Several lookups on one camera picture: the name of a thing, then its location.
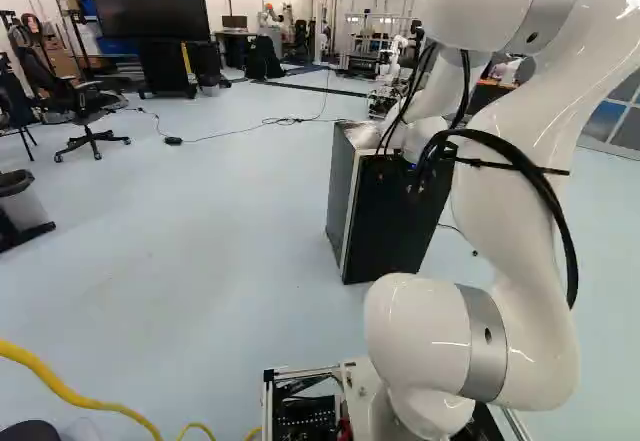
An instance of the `black bag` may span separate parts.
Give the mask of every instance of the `black bag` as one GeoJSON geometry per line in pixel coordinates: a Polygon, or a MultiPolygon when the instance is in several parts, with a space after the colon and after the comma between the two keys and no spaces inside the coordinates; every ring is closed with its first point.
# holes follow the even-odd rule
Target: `black bag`
{"type": "Polygon", "coordinates": [[[251,43],[245,76],[250,79],[282,78],[284,70],[269,36],[257,36],[251,43]]]}

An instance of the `trash can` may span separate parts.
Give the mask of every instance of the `trash can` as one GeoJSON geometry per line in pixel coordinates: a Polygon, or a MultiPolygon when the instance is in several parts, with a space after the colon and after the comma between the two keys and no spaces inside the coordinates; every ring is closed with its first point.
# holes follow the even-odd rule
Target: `trash can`
{"type": "Polygon", "coordinates": [[[18,232],[49,223],[49,217],[34,189],[35,180],[26,169],[0,174],[0,210],[18,232]]]}

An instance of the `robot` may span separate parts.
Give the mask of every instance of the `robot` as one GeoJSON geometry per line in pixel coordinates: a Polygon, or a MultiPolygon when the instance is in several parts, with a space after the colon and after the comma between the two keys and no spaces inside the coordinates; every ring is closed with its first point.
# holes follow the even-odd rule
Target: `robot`
{"type": "Polygon", "coordinates": [[[384,58],[386,58],[388,61],[386,63],[380,64],[380,74],[378,76],[378,80],[390,82],[398,77],[398,74],[400,74],[400,64],[398,64],[400,52],[408,45],[409,40],[404,36],[400,36],[399,34],[397,34],[393,38],[393,42],[391,43],[391,47],[389,49],[380,50],[380,56],[384,56],[384,58]]]}
{"type": "Polygon", "coordinates": [[[258,25],[265,26],[277,26],[281,20],[278,19],[276,13],[273,11],[273,4],[266,3],[264,9],[258,13],[258,25]]]}
{"type": "MultiPolygon", "coordinates": [[[[569,170],[596,106],[640,66],[640,0],[420,5],[428,9],[421,16],[426,35],[445,47],[392,140],[413,162],[431,136],[447,129],[442,116],[454,112],[460,99],[459,49],[470,52],[469,86],[493,52],[534,56],[532,79],[467,127],[499,136],[538,166],[557,170],[569,170]]],[[[460,157],[505,162],[474,141],[451,140],[460,157]]],[[[562,191],[566,176],[546,177],[562,191]]],[[[458,228],[495,268],[495,282],[490,292],[410,274],[374,283],[365,301],[365,333],[375,368],[368,376],[377,377],[374,399],[382,401],[371,404],[366,419],[352,420],[356,441],[448,439],[468,422],[474,400],[551,410],[578,385],[576,329],[548,209],[520,173],[464,164],[456,164],[450,201],[458,228]],[[390,415],[401,423],[376,425],[390,415]],[[404,435],[390,431],[399,424],[404,435]]]]}

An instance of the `light blue floor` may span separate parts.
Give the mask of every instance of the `light blue floor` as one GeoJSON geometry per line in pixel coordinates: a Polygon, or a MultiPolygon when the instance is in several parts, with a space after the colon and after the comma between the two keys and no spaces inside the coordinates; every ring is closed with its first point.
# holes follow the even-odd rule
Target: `light blue floor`
{"type": "MultiPolygon", "coordinates": [[[[299,78],[323,85],[325,76],[299,78]]],[[[331,87],[358,83],[332,78],[331,87]]],[[[245,82],[216,98],[133,104],[193,139],[268,116],[312,116],[322,100],[245,82]]],[[[323,118],[365,112],[363,99],[330,96],[323,118]]],[[[102,143],[100,162],[87,147],[57,165],[53,152],[79,128],[35,127],[35,163],[19,137],[0,139],[0,170],[31,169],[59,226],[0,257],[0,337],[36,352],[79,392],[140,410],[166,439],[200,420],[219,440],[240,440],[259,424],[264,368],[365,353],[367,286],[341,284],[324,235],[331,123],[181,147],[165,145],[153,119],[135,112],[94,127],[134,142],[102,143]]],[[[562,409],[524,416],[536,440],[636,432],[639,175],[632,161],[577,152],[565,204],[581,264],[582,386],[562,409]]],[[[450,230],[436,233],[422,273],[479,284],[491,276],[450,230]]],[[[8,361],[0,379],[0,425],[37,417],[64,428],[88,416],[105,441],[148,439],[126,418],[69,407],[8,361]]]]}

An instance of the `computer monitor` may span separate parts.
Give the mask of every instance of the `computer monitor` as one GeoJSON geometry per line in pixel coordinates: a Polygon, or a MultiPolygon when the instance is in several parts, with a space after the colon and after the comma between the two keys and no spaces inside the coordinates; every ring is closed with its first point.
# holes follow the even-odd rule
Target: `computer monitor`
{"type": "Polygon", "coordinates": [[[222,16],[222,27],[225,29],[247,29],[247,17],[222,16]]]}
{"type": "Polygon", "coordinates": [[[94,0],[109,38],[209,40],[205,0],[94,0]]]}

